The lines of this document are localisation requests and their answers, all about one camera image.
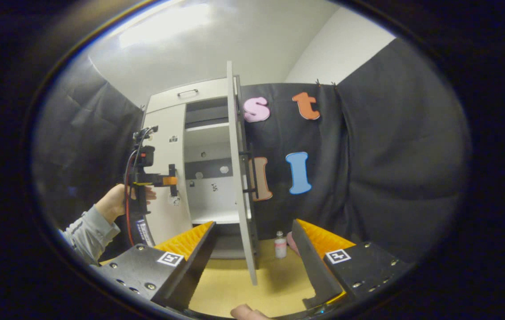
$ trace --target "pink letter s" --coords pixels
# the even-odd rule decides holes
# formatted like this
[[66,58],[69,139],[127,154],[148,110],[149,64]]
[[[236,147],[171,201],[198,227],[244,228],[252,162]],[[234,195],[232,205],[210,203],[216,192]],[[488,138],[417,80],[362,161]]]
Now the pink letter s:
[[244,119],[247,122],[264,121],[269,118],[270,110],[265,107],[268,102],[263,97],[250,98],[244,102]]

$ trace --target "cabinet handle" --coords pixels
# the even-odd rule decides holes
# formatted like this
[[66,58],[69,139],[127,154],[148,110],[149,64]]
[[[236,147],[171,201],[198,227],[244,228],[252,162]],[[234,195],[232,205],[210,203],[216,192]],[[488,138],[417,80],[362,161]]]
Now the cabinet handle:
[[191,92],[191,91],[195,91],[195,93],[199,93],[199,91],[197,89],[192,89],[192,90],[187,90],[187,91],[180,92],[180,93],[177,94],[177,96],[181,97],[182,93]]
[[243,193],[254,192],[258,199],[258,183],[257,183],[257,168],[254,164],[254,154],[252,151],[239,152],[241,156],[246,155],[250,160],[252,160],[252,180],[254,181],[254,188],[244,189]]

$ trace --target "foam letter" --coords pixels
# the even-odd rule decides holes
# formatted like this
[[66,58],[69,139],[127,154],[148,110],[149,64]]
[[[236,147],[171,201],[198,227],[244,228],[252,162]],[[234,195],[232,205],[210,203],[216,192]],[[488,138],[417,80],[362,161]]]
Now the foam letter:
[[265,107],[268,102],[263,97],[250,98],[244,102],[244,119],[247,122],[264,121],[269,118],[270,110]]
[[[273,197],[273,193],[269,190],[269,184],[266,182],[266,164],[269,162],[267,158],[264,156],[255,156],[254,158],[254,166],[257,171],[257,182],[258,182],[258,199],[257,194],[255,192],[252,193],[253,201],[263,201],[269,200]],[[253,161],[248,161],[249,172],[252,174],[253,172]],[[254,188],[254,180],[251,181],[251,186]]]
[[292,97],[292,100],[298,102],[298,110],[304,119],[315,120],[320,117],[320,112],[312,110],[312,103],[316,103],[315,97],[302,92]]
[[294,152],[286,156],[286,162],[290,164],[292,170],[292,188],[291,194],[303,194],[310,191],[311,184],[308,184],[308,174],[306,172],[306,152]]

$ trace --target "white wall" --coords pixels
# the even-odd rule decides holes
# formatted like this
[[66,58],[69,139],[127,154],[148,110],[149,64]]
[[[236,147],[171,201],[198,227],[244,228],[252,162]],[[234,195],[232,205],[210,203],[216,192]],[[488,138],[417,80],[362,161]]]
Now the white wall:
[[395,36],[374,22],[339,8],[312,39],[286,77],[287,83],[339,83]]
[[338,8],[323,0],[207,3],[203,25],[125,48],[115,33],[91,45],[88,55],[100,74],[138,106],[173,87],[226,77],[227,60],[241,85],[279,83]]

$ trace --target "yellow table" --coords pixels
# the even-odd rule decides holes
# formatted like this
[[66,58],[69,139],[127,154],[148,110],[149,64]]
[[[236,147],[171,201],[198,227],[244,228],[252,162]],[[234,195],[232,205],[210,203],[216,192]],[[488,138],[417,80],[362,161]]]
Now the yellow table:
[[231,318],[230,311],[239,304],[248,304],[269,317],[306,310],[302,299],[311,298],[315,292],[301,258],[290,248],[287,250],[286,258],[277,259],[274,241],[260,241],[256,286],[251,284],[244,259],[209,260],[189,308],[227,318]]

